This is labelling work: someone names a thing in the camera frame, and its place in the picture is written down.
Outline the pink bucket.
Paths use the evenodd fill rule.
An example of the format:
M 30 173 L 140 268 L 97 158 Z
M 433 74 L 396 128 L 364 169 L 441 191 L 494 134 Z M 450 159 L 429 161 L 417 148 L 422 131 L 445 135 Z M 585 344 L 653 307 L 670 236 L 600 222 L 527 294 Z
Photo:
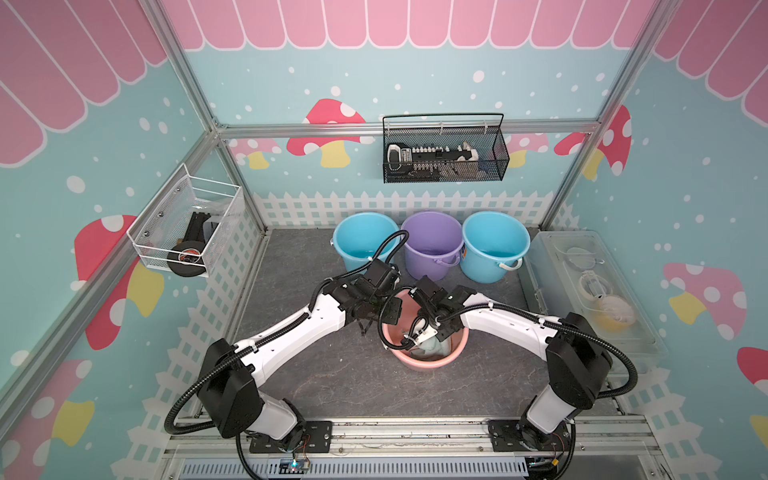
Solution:
M 383 336 L 393 345 L 399 345 L 406 338 L 419 311 L 419 305 L 405 291 L 400 292 L 397 297 L 401 300 L 399 319 L 395 325 L 384 323 L 382 327 Z M 391 350 L 391 352 L 412 370 L 434 370 L 456 360 L 465 349 L 468 339 L 469 330 L 464 328 L 443 341 L 433 337 L 410 350 Z

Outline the light green cloth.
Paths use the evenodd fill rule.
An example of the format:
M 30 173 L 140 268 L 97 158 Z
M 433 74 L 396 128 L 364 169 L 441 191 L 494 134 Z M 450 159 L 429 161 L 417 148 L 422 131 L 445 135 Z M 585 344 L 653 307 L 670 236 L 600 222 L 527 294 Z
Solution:
M 410 351 L 410 355 L 419 361 L 437 361 L 450 353 L 451 341 L 449 339 L 439 341 L 436 337 L 427 339 Z

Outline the teal bucket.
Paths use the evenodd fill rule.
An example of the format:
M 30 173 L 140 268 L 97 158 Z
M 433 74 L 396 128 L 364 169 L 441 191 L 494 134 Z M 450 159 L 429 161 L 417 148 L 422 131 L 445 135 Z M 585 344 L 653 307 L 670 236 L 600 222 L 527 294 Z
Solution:
M 516 218 L 494 211 L 477 212 L 462 225 L 464 247 L 460 268 L 472 281 L 493 284 L 519 269 L 531 245 L 526 227 Z
M 375 212 L 354 214 L 339 223 L 331 244 L 347 271 L 365 265 L 381 243 L 398 230 L 391 218 Z

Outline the purple bucket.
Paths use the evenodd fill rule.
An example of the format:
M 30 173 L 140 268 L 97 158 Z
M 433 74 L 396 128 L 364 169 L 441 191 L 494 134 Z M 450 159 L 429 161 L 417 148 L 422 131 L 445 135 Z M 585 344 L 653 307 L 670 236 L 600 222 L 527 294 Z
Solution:
M 426 276 L 437 282 L 459 264 L 462 225 L 452 216 L 437 211 L 415 213 L 403 222 L 402 229 L 409 233 L 405 266 L 414 279 Z

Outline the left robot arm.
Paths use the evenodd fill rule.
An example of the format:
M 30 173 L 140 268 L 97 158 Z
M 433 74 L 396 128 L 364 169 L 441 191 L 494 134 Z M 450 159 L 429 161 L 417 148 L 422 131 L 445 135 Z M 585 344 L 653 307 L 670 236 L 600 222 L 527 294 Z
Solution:
M 308 304 L 273 327 L 234 344 L 220 339 L 205 354 L 198 379 L 175 401 L 164 420 L 172 436 L 214 428 L 235 441 L 245 474 L 258 478 L 245 454 L 243 436 L 262 435 L 294 454 L 309 439 L 307 422 L 287 400 L 260 393 L 259 388 L 288 360 L 324 336 L 354 322 L 382 328 L 395 323 L 401 302 L 398 252 L 409 234 L 389 235 L 364 265 L 324 279 Z

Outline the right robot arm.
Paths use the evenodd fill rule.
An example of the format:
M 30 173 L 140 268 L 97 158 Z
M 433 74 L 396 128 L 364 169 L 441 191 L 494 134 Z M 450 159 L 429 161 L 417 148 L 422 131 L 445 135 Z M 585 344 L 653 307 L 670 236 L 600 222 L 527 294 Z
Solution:
M 477 330 L 513 343 L 542 359 L 547 386 L 512 426 L 508 439 L 524 450 L 540 451 L 558 441 L 563 450 L 575 442 L 575 417 L 603 398 L 625 395 L 639 373 L 627 354 L 597 336 L 589 322 L 571 312 L 547 316 L 495 301 L 474 289 L 448 292 L 428 278 L 389 292 L 381 301 L 377 328 L 396 324 L 402 300 L 418 306 L 413 327 L 391 349 L 413 350 L 428 340 L 443 341 L 463 330 Z

